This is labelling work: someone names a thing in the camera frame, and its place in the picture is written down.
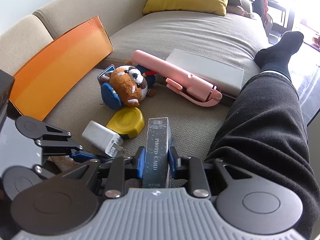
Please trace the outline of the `orange cardboard box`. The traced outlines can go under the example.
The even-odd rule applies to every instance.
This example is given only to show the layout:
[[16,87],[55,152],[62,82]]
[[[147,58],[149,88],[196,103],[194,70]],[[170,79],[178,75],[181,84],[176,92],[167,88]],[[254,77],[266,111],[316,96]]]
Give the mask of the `orange cardboard box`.
[[42,121],[112,51],[109,36],[95,16],[55,39],[20,68],[14,74],[10,101],[22,115]]

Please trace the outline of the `white power adapter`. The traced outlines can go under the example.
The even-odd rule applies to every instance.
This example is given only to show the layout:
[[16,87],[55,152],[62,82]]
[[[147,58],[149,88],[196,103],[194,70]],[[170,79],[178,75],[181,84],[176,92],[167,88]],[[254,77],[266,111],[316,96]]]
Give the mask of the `white power adapter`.
[[123,149],[124,140],[118,133],[93,120],[88,123],[81,136],[106,157],[115,158]]

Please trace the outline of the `beige sofa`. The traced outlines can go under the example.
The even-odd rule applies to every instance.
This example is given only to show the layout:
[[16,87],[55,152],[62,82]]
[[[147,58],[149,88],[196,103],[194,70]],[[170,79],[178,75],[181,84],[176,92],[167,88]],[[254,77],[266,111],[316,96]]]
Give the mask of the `beige sofa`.
[[113,52],[93,68],[57,104],[46,122],[72,133],[94,154],[98,149],[82,138],[87,124],[107,123],[114,112],[103,105],[98,74],[123,63],[139,49],[161,59],[180,49],[244,70],[244,80],[259,72],[255,54],[268,46],[260,19],[235,14],[218,16],[191,11],[143,15],[147,0],[54,0],[21,19],[1,35],[1,69],[15,74],[46,45],[73,27],[99,16]]

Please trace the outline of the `white box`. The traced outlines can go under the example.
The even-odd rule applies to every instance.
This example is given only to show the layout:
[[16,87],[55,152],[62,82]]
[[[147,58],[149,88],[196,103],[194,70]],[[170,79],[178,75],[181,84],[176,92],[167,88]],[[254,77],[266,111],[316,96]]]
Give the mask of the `white box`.
[[167,61],[196,76],[216,85],[227,95],[239,95],[244,77],[244,70],[217,60],[174,49]]

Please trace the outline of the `dark photo card box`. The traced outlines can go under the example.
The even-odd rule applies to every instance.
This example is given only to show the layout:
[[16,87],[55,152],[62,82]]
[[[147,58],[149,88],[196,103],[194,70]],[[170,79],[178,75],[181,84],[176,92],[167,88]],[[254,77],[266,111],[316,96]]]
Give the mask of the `dark photo card box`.
[[169,119],[167,117],[150,118],[146,137],[144,188],[162,189],[170,186],[168,152],[171,146]]

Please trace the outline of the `leg in black trousers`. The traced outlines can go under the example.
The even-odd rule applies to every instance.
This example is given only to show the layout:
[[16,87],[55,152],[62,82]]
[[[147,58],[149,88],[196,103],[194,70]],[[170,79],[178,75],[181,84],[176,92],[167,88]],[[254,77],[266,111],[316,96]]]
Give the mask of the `leg in black trousers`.
[[258,51],[260,73],[250,78],[218,130],[207,163],[220,158],[294,191],[303,203],[296,231],[310,239],[319,219],[319,185],[310,166],[299,96],[288,70],[304,36],[285,32]]

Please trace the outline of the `yellow tape measure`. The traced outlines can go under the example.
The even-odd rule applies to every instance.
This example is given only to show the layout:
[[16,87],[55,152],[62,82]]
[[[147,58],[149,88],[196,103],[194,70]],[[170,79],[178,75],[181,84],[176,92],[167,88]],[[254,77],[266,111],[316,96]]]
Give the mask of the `yellow tape measure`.
[[137,137],[145,126],[144,116],[137,107],[123,107],[116,111],[106,127],[123,139]]

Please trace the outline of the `brown plush toy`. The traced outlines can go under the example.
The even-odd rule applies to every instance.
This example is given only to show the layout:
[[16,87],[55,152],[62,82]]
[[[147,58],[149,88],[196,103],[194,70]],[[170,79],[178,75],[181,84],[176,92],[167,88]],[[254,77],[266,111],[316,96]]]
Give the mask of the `brown plush toy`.
[[103,103],[112,110],[124,106],[138,107],[145,97],[154,96],[156,72],[126,61],[124,65],[110,65],[98,75]]

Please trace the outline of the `pink selfie stick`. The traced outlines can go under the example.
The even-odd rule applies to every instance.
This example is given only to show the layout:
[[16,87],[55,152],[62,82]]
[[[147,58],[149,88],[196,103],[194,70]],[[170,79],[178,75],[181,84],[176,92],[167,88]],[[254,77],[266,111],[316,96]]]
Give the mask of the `pink selfie stick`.
[[222,99],[215,85],[163,59],[136,50],[131,60],[164,77],[170,90],[198,106],[213,107]]

